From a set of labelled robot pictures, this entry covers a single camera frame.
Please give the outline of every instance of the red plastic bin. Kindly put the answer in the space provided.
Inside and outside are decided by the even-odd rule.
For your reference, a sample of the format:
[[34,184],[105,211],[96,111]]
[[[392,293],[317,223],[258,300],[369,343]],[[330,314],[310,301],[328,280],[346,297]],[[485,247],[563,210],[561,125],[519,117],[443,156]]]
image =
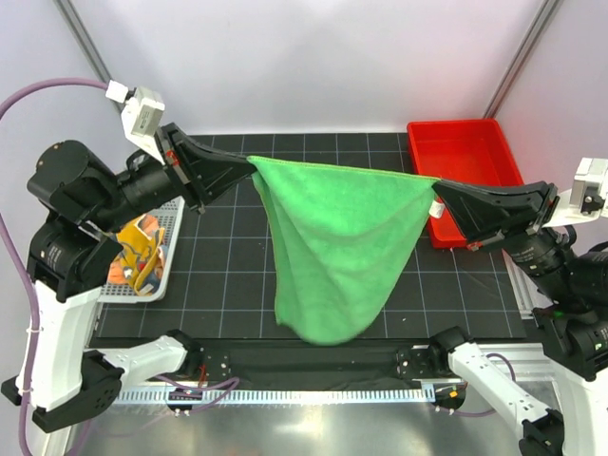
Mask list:
[[[480,185],[523,184],[501,126],[493,119],[412,122],[408,139],[417,174]],[[429,224],[436,249],[466,247],[447,211]]]

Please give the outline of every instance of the white rack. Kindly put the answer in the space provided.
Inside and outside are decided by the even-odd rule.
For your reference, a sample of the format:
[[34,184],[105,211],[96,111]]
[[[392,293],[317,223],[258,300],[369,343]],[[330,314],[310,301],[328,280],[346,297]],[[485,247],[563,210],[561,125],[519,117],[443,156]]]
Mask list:
[[169,282],[173,255],[178,243],[183,206],[183,198],[175,198],[149,213],[151,216],[156,217],[159,220],[159,225],[164,228],[164,244],[167,246],[167,257],[164,262],[164,271],[159,289],[149,296],[137,296],[128,285],[105,284],[100,302],[134,304],[137,302],[157,301],[164,297]]
[[[200,405],[206,404],[224,393],[221,390],[206,391],[202,397],[169,399],[173,387],[148,386],[129,388],[122,391],[114,405]],[[338,404],[386,404],[434,402],[432,385],[422,389],[394,389],[382,391],[255,391],[236,389],[229,393],[221,404],[225,406],[319,406]]]

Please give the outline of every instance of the white label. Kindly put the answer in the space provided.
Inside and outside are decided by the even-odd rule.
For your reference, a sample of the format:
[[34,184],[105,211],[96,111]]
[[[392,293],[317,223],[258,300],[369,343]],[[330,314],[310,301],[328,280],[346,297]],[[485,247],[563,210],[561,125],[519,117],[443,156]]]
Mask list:
[[434,219],[439,219],[444,213],[444,209],[446,209],[446,206],[442,202],[434,201],[428,209],[428,214]]
[[153,288],[154,287],[148,283],[140,290],[140,295],[147,295],[152,291]]
[[591,167],[592,162],[592,159],[581,159],[579,163],[579,168],[577,169],[577,174],[587,174],[589,172],[589,168]]

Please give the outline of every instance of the green towel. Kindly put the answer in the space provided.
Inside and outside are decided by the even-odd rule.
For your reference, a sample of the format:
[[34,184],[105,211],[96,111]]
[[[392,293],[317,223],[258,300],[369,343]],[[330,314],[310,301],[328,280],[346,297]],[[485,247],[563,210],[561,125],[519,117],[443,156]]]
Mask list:
[[357,336],[408,262],[437,180],[264,157],[249,162],[273,237],[276,323],[315,344]]

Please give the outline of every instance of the black table surface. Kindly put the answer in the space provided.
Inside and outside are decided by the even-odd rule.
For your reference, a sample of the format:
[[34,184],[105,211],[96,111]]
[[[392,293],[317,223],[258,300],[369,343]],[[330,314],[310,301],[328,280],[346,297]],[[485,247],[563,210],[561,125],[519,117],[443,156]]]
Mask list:
[[[223,135],[215,148],[282,160],[412,172],[403,133]],[[98,338],[150,338],[180,328],[196,338],[297,339],[275,323],[276,269],[251,179],[207,207],[186,211],[167,293],[147,304],[104,304]],[[503,254],[436,250],[420,236],[383,311],[358,337],[427,338],[459,325],[473,337],[525,337]]]

